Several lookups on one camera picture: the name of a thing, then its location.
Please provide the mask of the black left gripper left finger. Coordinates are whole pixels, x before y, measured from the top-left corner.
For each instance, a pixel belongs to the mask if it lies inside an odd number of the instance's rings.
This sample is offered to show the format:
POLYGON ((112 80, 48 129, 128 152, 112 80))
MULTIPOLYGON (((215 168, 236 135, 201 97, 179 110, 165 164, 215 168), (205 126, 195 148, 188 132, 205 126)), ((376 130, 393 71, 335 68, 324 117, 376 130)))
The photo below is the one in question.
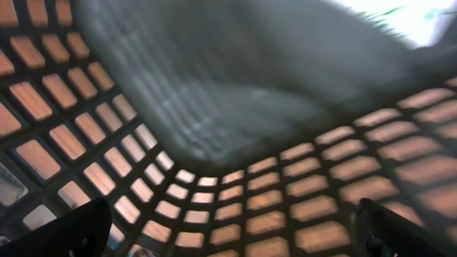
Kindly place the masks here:
POLYGON ((112 224, 105 198, 85 203, 1 247, 1 256, 102 256, 112 224))

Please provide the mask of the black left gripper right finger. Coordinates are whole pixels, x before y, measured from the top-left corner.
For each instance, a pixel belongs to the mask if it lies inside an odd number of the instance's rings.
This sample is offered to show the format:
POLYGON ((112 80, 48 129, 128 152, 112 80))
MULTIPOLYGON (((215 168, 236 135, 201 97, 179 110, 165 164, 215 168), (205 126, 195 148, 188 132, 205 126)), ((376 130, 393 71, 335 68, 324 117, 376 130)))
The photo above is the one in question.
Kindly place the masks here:
POLYGON ((353 245, 356 256, 363 257, 456 255, 456 247, 369 198, 358 203, 353 245))

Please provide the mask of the white Pantene conditioner tube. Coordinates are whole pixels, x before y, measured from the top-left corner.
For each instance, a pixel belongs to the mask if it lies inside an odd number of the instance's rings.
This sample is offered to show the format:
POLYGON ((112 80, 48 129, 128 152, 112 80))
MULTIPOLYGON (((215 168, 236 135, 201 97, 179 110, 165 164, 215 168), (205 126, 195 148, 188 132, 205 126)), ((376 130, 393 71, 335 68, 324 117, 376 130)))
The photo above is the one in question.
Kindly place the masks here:
POLYGON ((437 44, 456 18, 456 0, 329 0, 410 48, 437 44))

